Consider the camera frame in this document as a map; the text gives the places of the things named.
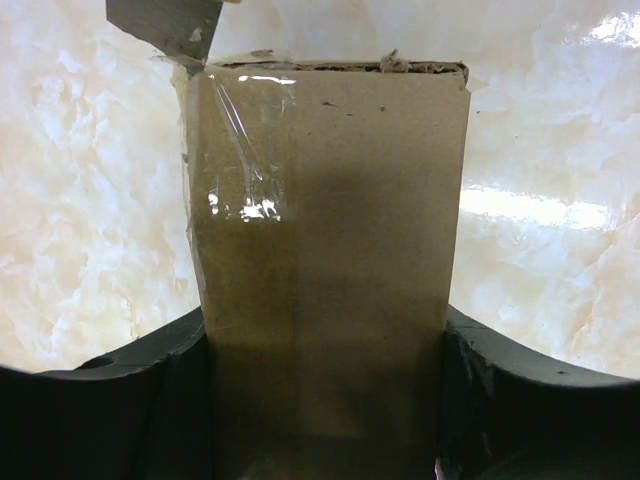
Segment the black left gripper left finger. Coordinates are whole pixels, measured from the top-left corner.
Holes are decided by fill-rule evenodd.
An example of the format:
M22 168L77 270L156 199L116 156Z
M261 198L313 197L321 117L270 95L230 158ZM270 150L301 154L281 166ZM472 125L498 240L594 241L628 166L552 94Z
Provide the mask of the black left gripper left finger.
M74 370L2 368L1 476L213 478L201 310Z

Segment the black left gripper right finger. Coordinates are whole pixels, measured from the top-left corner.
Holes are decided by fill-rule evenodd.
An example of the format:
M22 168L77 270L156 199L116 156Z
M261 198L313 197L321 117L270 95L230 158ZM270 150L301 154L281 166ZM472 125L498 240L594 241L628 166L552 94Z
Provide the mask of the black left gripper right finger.
M639 383L527 348L449 308L439 479L636 479Z

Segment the brown cardboard express box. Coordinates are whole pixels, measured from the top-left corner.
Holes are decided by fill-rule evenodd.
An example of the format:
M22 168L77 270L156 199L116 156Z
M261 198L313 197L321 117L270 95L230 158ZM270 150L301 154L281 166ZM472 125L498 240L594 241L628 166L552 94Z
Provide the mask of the brown cardboard express box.
M430 479L468 68L176 74L219 479Z

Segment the yellow utility knife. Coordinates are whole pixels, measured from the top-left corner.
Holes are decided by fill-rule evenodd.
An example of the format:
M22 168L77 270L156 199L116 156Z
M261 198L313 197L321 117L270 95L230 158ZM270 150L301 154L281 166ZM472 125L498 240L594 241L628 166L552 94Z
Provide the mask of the yellow utility knife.
M183 66L206 62L224 4L216 0L106 0L107 20Z

